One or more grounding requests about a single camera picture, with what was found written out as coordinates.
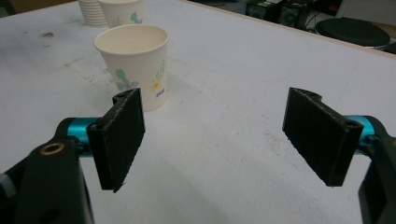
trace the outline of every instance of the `cable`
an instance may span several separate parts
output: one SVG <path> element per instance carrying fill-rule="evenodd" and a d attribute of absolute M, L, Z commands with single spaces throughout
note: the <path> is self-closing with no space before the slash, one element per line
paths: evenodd
<path fill-rule="evenodd" d="M 308 24 L 309 24 L 309 22 L 311 22 L 314 18 L 315 18 L 315 23 L 317 22 L 316 21 L 316 17 L 317 17 L 317 15 L 320 13 L 320 11 L 318 11 L 311 19 L 309 19 L 309 21 L 305 24 L 305 30 L 306 30 L 306 27 L 308 26 Z"/>

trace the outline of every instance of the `electronic equipment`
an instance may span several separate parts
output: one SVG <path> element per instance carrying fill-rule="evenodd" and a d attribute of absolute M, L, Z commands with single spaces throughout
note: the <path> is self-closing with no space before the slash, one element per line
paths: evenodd
<path fill-rule="evenodd" d="M 343 0 L 318 0 L 314 2 L 312 8 L 316 11 L 335 16 L 342 2 Z"/>
<path fill-rule="evenodd" d="M 250 1 L 247 2 L 245 15 L 264 21 L 277 22 L 282 4 L 283 3 L 274 4 L 262 0 Z"/>
<path fill-rule="evenodd" d="M 308 4 L 285 3 L 280 10 L 278 23 L 300 30 L 305 30 L 305 22 L 308 15 Z"/>

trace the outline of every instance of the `stack of paper cups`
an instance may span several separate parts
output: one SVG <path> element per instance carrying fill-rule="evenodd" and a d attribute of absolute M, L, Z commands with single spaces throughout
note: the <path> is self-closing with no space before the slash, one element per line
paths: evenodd
<path fill-rule="evenodd" d="M 78 0 L 85 23 L 89 26 L 107 26 L 105 15 L 97 0 Z"/>

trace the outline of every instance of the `scuff mark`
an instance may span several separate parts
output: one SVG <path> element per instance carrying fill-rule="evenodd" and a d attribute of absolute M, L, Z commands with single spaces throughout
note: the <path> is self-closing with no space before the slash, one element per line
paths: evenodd
<path fill-rule="evenodd" d="M 77 59 L 73 60 L 73 61 L 72 61 L 72 62 L 70 62 L 70 63 L 65 63 L 65 64 L 64 64 L 64 66 L 66 66 L 66 67 L 70 67 L 70 65 L 71 65 L 72 63 L 79 62 L 81 59 L 82 59 L 82 58 L 77 58 Z"/>
<path fill-rule="evenodd" d="M 40 36 L 43 38 L 51 38 L 51 37 L 55 36 L 55 34 L 52 32 L 46 32 L 44 34 L 41 34 Z"/>
<path fill-rule="evenodd" d="M 79 22 L 79 20 L 67 21 L 64 24 L 70 24 L 70 23 L 74 23 L 74 22 Z"/>

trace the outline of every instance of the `cup rim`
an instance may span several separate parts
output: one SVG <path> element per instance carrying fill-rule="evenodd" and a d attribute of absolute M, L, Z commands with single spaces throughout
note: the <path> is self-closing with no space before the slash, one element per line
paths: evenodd
<path fill-rule="evenodd" d="M 84 5 L 84 4 L 79 4 L 80 7 L 85 7 L 85 8 L 101 8 L 100 5 Z"/>
<path fill-rule="evenodd" d="M 98 7 L 86 7 L 86 6 L 79 6 L 81 10 L 98 10 L 98 11 L 103 11 L 100 6 Z"/>
<path fill-rule="evenodd" d="M 84 5 L 84 6 L 99 6 L 99 2 L 94 1 L 94 2 L 84 2 L 81 0 L 78 0 L 79 5 Z"/>
<path fill-rule="evenodd" d="M 135 4 L 138 2 L 142 2 L 143 0 L 122 0 L 119 2 L 112 2 L 108 0 L 98 0 L 99 4 L 103 5 L 109 5 L 109 6 L 120 6 L 120 5 L 129 5 L 129 4 Z"/>
<path fill-rule="evenodd" d="M 103 19 L 102 17 L 97 17 L 97 16 L 84 16 L 84 20 L 88 21 L 100 21 L 100 22 L 107 22 L 106 19 Z"/>
<path fill-rule="evenodd" d="M 105 26 L 105 25 L 107 25 L 107 22 L 105 22 L 105 21 L 87 21 L 87 20 L 85 20 L 85 22 L 87 23 L 87 24 L 89 24 L 89 25 L 97 25 L 97 26 Z"/>
<path fill-rule="evenodd" d="M 154 48 L 147 49 L 147 50 L 144 50 L 144 51 L 139 51 L 139 52 L 115 53 L 115 52 L 111 52 L 111 51 L 99 49 L 99 48 L 97 47 L 98 39 L 99 39 L 102 35 L 105 35 L 105 34 L 110 33 L 110 32 L 114 32 L 114 31 L 116 31 L 116 30 L 118 30 L 118 29 L 126 29 L 126 28 L 132 27 L 132 26 L 135 26 L 135 27 L 136 27 L 136 26 L 147 26 L 147 27 L 152 27 L 152 28 L 155 28 L 155 29 L 159 29 L 159 30 L 163 31 L 163 32 L 166 34 L 166 38 L 165 38 L 165 40 L 164 40 L 160 45 L 158 45 L 158 46 L 156 46 L 156 47 L 154 47 Z M 152 51 L 155 51 L 155 50 L 157 50 L 157 49 L 162 48 L 162 47 L 163 47 L 164 45 L 166 45 L 166 43 L 168 42 L 168 38 L 169 38 L 169 34 L 168 34 L 163 28 L 161 28 L 161 27 L 159 27 L 159 26 L 149 25 L 149 24 L 126 24 L 126 25 L 117 26 L 117 27 L 114 27 L 114 28 L 111 28 L 111 29 L 109 29 L 109 30 L 106 30 L 106 31 L 102 32 L 101 34 L 99 34 L 99 36 L 97 36 L 97 37 L 95 38 L 95 40 L 93 41 L 93 44 L 95 45 L 96 49 L 98 49 L 100 52 L 103 52 L 103 53 L 106 53 L 106 54 L 110 54 L 110 55 L 119 55 L 119 56 L 125 56 L 125 55 L 140 55 L 140 54 L 147 54 L 147 53 L 150 53 L 150 52 L 152 52 Z"/>
<path fill-rule="evenodd" d="M 83 14 L 95 14 L 95 15 L 104 15 L 103 11 L 101 10 L 87 10 L 87 9 L 82 9 L 81 12 L 83 12 Z"/>

